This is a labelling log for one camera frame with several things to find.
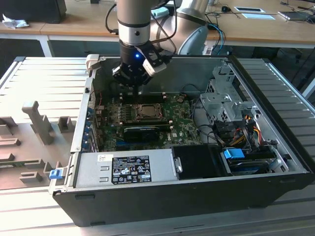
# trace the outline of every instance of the gray floor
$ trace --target gray floor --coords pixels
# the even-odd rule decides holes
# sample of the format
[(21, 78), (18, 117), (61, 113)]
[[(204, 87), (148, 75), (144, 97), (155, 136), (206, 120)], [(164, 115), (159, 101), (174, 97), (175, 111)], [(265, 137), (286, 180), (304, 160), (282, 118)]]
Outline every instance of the gray floor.
[[(52, 41), (52, 46), (56, 57), (86, 57), (88, 54), (119, 55), (119, 45), (116, 42)], [(232, 54), (238, 58), (269, 58), (275, 67), (291, 81), (312, 50), (224, 46), (220, 55), (226, 55), (227, 51), (232, 51)], [(17, 56), (43, 57), (44, 55), (36, 40), (0, 39), (0, 77)], [(295, 86), (300, 83), (314, 63), (315, 53), (297, 74), (293, 81)], [(315, 101), (315, 95), (310, 98), (310, 101)]]

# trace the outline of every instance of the sticker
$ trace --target sticker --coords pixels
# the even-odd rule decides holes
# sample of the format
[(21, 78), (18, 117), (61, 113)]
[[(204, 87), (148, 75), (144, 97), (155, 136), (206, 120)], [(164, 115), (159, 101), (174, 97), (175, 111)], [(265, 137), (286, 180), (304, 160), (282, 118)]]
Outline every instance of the sticker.
[(113, 157), (114, 157), (113, 154), (98, 155), (97, 161), (111, 161)]
[(1, 168), (12, 168), (12, 167), (14, 167), (13, 165), (2, 165), (2, 166), (0, 166), (0, 169)]
[(113, 184), (152, 181), (149, 156), (111, 157), (111, 160)]

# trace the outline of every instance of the paper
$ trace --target paper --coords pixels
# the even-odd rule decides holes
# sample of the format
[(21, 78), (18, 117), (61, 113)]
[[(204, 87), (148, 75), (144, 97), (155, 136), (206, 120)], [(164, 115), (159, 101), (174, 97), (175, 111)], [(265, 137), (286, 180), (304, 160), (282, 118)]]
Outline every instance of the paper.
[(7, 18), (5, 15), (2, 15), (2, 16), (3, 16), (2, 23), (8, 28), (15, 30), (16, 28), (29, 26), (25, 20), (13, 20), (13, 19)]
[(275, 20), (271, 15), (264, 15), (264, 14), (251, 14), (251, 13), (242, 13), (245, 18), (250, 19), (262, 19), (262, 20)]

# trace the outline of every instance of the blue cable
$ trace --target blue cable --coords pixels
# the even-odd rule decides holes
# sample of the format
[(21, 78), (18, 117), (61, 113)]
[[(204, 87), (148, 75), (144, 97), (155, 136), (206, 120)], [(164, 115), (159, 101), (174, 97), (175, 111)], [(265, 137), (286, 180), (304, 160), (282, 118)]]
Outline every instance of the blue cable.
[(218, 53), (217, 53), (217, 55), (219, 55), (219, 53), (220, 53), (220, 51), (222, 50), (222, 47), (223, 47), (223, 34), (222, 34), (222, 31), (221, 31), (218, 27), (216, 27), (215, 25), (213, 25), (213, 24), (209, 24), (209, 25), (211, 25), (212, 27), (214, 27), (214, 28), (220, 33), (221, 45), (220, 45), (220, 49), (219, 49), (219, 51), (218, 51)]

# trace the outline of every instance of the green circuit board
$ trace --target green circuit board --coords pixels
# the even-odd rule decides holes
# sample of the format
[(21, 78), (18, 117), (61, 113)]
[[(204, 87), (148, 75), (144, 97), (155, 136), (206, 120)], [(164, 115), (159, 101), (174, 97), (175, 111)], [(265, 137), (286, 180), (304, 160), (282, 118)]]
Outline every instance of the green circuit board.
[(190, 118), (191, 108), (188, 100), (181, 95), (168, 96), (164, 103), (159, 104), (163, 111), (163, 119), (172, 120), (170, 132), (160, 132), (159, 140), (150, 143), (127, 143), (124, 141), (123, 132), (126, 128), (119, 123), (120, 102), (112, 100), (105, 104), (107, 109), (107, 122), (99, 126), (99, 138), (101, 151), (164, 149), (174, 145), (197, 145), (201, 139), (197, 134), (197, 128)]

